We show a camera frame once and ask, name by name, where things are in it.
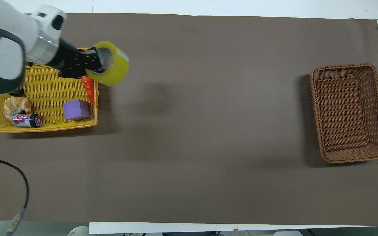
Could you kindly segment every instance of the brown wicker basket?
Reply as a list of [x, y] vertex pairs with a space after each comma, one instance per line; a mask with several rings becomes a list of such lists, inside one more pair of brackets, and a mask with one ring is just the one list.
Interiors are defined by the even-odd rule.
[[343, 163], [378, 158], [378, 74], [374, 65], [318, 67], [311, 73], [322, 158]]

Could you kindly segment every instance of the white table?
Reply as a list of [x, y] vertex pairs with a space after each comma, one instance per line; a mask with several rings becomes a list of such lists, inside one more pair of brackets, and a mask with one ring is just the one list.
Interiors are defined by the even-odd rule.
[[[40, 4], [56, 6], [67, 13], [157, 13], [181, 15], [237, 15], [301, 18], [377, 19], [378, 0], [6, 0], [19, 11], [32, 13]], [[228, 231], [360, 227], [333, 225], [241, 225], [96, 222], [90, 233], [150, 233], [183, 231]]]

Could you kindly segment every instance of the wicker basket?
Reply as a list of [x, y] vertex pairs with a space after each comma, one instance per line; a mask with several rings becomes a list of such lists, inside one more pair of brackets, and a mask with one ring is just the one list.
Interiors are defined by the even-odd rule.
[[378, 158], [378, 74], [374, 65], [323, 66], [311, 73], [322, 158], [344, 163]]
[[[31, 112], [43, 117], [43, 125], [37, 128], [15, 127], [8, 121], [3, 112], [4, 101], [8, 94], [0, 95], [0, 133], [48, 132], [73, 128], [91, 127], [98, 124], [97, 105], [98, 87], [94, 81], [95, 104], [87, 98], [87, 92], [81, 79], [60, 78], [57, 71], [49, 66], [26, 66], [22, 88], [24, 97], [31, 103]], [[63, 103], [81, 99], [90, 106], [90, 118], [81, 121], [65, 120]]]

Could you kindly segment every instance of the black cable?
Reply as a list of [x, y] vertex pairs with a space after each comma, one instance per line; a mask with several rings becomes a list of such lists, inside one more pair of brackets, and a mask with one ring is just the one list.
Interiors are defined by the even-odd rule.
[[0, 160], [0, 163], [3, 163], [3, 164], [5, 164], [5, 165], [7, 165], [7, 166], [9, 166], [9, 167], [12, 167], [12, 168], [16, 169], [16, 170], [21, 174], [21, 176], [23, 177], [23, 179], [24, 179], [24, 183], [26, 184], [26, 200], [24, 201], [24, 206], [23, 206], [23, 208], [26, 209], [26, 207], [27, 207], [27, 203], [29, 202], [29, 183], [27, 182], [27, 178], [26, 178], [26, 176], [25, 176], [24, 173], [23, 173], [18, 167], [16, 167], [15, 165], [13, 165], [13, 164], [11, 164], [11, 163], [8, 163], [8, 162], [6, 162], [6, 161], [3, 161], [3, 160]]

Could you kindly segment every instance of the yellow basket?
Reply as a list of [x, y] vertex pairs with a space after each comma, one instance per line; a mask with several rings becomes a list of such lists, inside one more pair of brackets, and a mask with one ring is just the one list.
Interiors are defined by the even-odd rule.
[[[87, 92], [81, 79], [60, 78], [57, 75], [57, 70], [49, 66], [26, 66], [21, 88], [24, 89], [24, 97], [30, 101], [32, 114], [41, 115], [43, 124], [36, 128], [13, 126], [2, 112], [4, 101], [10, 97], [8, 94], [3, 94], [0, 95], [0, 133], [49, 132], [91, 127], [98, 124], [99, 89], [96, 81], [94, 81], [94, 105], [87, 98]], [[63, 103], [75, 99], [89, 103], [90, 118], [81, 121], [65, 119]]]

